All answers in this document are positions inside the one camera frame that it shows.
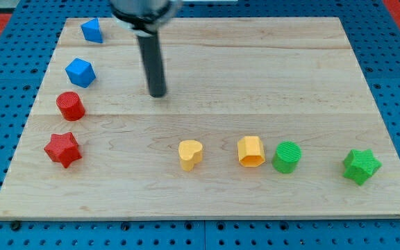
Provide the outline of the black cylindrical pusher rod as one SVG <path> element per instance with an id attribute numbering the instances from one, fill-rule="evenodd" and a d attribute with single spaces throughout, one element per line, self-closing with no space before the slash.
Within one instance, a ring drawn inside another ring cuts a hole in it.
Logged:
<path id="1" fill-rule="evenodd" d="M 164 97 L 167 86 L 158 33 L 149 37 L 139 36 L 137 40 L 149 94 L 155 98 Z"/>

